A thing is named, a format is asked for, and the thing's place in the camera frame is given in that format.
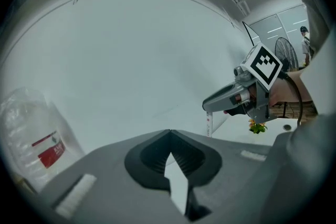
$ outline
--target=red label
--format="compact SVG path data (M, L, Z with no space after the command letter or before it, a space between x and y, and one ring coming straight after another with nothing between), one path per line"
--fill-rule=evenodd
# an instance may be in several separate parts
M43 165L46 168L49 168L60 158L60 156L62 156L64 151L65 146L62 141L59 141L55 146L52 146L39 154L38 157L40 158Z

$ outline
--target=white panel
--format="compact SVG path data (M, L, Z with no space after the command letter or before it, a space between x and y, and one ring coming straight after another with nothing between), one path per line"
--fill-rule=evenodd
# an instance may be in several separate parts
M83 150L160 129L205 135L202 101L251 44L191 0L79 0L39 20L1 69L1 98L43 92ZM224 121L214 114L214 130Z

